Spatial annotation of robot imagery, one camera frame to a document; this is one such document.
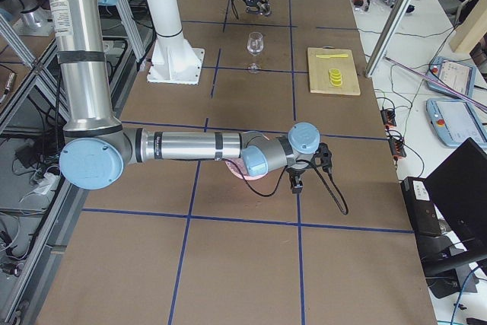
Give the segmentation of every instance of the label sticker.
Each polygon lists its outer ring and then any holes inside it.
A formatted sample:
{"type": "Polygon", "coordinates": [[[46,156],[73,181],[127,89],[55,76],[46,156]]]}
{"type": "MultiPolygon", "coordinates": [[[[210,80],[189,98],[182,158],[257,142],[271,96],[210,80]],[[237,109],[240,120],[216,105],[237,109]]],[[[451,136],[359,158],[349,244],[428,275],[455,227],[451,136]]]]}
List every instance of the label sticker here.
{"type": "Polygon", "coordinates": [[[68,2],[52,2],[51,13],[53,14],[54,31],[56,37],[72,36],[73,22],[68,2]]]}
{"type": "Polygon", "coordinates": [[[429,201],[429,194],[423,182],[414,180],[412,186],[414,188],[414,195],[418,201],[429,201]]]}

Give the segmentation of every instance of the white robot link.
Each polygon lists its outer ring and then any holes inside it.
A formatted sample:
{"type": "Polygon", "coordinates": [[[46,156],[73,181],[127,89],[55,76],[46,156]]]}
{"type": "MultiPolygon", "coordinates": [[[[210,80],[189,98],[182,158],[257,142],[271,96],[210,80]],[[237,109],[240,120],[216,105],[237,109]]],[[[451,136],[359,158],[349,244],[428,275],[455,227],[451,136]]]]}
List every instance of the white robot link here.
{"type": "MultiPolygon", "coordinates": [[[[59,164],[65,178],[74,185],[89,190],[104,188],[120,177],[127,164],[150,159],[242,158],[244,173],[255,177],[280,167],[301,169],[304,165],[299,161],[313,158],[320,134],[309,123],[298,123],[277,139],[267,139],[259,132],[149,132],[124,128],[112,111],[98,11],[99,2],[109,5],[116,4],[116,0],[49,1],[70,116],[64,126],[67,144],[59,164]]],[[[167,1],[177,6],[176,0],[167,1]]],[[[266,0],[244,1],[249,7],[255,4],[257,13],[270,12],[266,0]]],[[[171,27],[180,27],[177,9],[176,13],[177,21],[169,22],[171,27]]],[[[161,48],[177,39],[184,40],[182,29],[169,34],[173,39],[165,37],[161,48]]]]}

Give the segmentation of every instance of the table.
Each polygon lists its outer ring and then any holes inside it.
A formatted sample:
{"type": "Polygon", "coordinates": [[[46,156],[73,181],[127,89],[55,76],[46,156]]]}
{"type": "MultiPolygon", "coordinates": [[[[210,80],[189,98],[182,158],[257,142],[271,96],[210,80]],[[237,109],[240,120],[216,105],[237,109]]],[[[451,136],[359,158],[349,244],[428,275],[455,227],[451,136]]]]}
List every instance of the table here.
{"type": "MultiPolygon", "coordinates": [[[[429,60],[443,43],[445,37],[448,37],[450,40],[454,34],[449,34],[452,26],[438,0],[413,0],[412,4],[415,6],[414,12],[407,14],[403,18],[397,32],[422,36],[440,33],[444,30],[446,32],[427,38],[396,34],[389,45],[387,55],[391,59],[400,61],[410,67],[422,65],[418,70],[425,72],[428,66],[424,64],[429,63],[429,60]]],[[[370,55],[379,35],[369,33],[368,31],[380,31],[386,22],[388,11],[381,6],[371,6],[368,13],[355,12],[354,16],[357,27],[361,32],[361,42],[364,47],[364,52],[370,55]]],[[[467,54],[454,53],[449,46],[449,41],[445,43],[439,55],[456,60],[469,59],[469,55],[467,54]]],[[[377,97],[385,96],[390,98],[397,107],[402,105],[409,107],[408,101],[404,98],[413,101],[409,118],[409,111],[406,108],[398,108],[396,110],[396,129],[405,135],[406,144],[417,151],[425,163],[423,169],[419,157],[412,153],[411,149],[407,148],[406,153],[408,157],[399,160],[397,176],[402,180],[408,176],[416,177],[422,172],[421,176],[427,177],[453,152],[452,148],[443,145],[436,136],[425,109],[427,99],[433,97],[446,98],[446,96],[430,90],[419,77],[400,68],[393,69],[392,83],[390,78],[391,66],[392,64],[383,60],[373,75],[376,95],[377,97]]],[[[485,87],[485,81],[479,73],[476,76],[476,84],[485,87]]],[[[487,93],[475,89],[473,98],[485,104],[487,102],[487,93]]],[[[381,99],[377,101],[379,107],[382,107],[383,102],[384,107],[391,107],[388,101],[381,99]]],[[[483,122],[487,120],[485,113],[477,110],[477,114],[483,122]]],[[[451,240],[454,243],[458,242],[458,239],[453,233],[449,234],[449,236],[451,236],[451,240]]],[[[476,275],[485,278],[480,271],[477,271],[476,275]]],[[[466,323],[465,319],[467,317],[487,319],[487,306],[485,306],[487,282],[481,281],[478,284],[478,290],[479,294],[477,295],[467,294],[462,297],[461,303],[465,304],[468,309],[458,311],[456,321],[466,323]]],[[[431,295],[437,319],[450,321],[453,308],[452,304],[456,299],[457,294],[441,300],[431,295]]]]}
{"type": "MultiPolygon", "coordinates": [[[[127,126],[243,131],[269,137],[307,120],[333,153],[342,216],[307,172],[304,191],[255,197],[220,162],[132,165],[91,192],[38,324],[433,324],[374,86],[360,97],[310,94],[306,49],[336,46],[365,67],[349,0],[271,0],[273,16],[229,12],[228,0],[178,0],[184,33],[205,48],[198,86],[139,73],[127,126]],[[247,35],[264,70],[251,75],[247,35]]],[[[278,172],[254,186],[269,191],[278,172]]]]}

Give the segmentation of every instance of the yellow object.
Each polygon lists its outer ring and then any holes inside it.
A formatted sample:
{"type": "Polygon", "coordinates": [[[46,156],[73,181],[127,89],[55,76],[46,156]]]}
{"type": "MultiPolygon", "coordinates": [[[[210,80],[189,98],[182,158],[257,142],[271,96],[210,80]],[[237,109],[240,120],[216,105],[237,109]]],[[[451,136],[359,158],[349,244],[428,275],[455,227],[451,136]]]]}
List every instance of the yellow object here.
{"type": "Polygon", "coordinates": [[[339,58],[339,59],[346,59],[349,57],[346,53],[337,53],[333,55],[317,55],[318,59],[334,59],[334,58],[339,58]]]}
{"type": "Polygon", "coordinates": [[[307,64],[311,93],[360,95],[360,86],[351,50],[308,47],[307,64]],[[341,81],[336,78],[331,79],[330,70],[332,69],[339,70],[342,76],[341,81]]]}
{"type": "Polygon", "coordinates": [[[328,70],[329,75],[329,82],[334,87],[341,87],[342,86],[342,73],[338,69],[330,69],[328,70]]]}

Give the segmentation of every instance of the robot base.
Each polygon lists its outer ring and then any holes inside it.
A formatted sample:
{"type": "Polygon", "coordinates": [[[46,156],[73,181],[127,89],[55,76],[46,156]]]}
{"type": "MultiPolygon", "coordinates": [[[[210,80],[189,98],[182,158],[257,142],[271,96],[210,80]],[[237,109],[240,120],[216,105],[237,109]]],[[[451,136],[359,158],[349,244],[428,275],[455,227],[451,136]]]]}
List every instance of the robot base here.
{"type": "Polygon", "coordinates": [[[202,70],[203,59],[205,58],[204,49],[194,49],[195,56],[199,59],[199,65],[190,65],[183,72],[170,70],[169,62],[156,63],[152,59],[152,66],[147,75],[150,83],[171,83],[171,84],[190,84],[197,85],[202,70]]]}

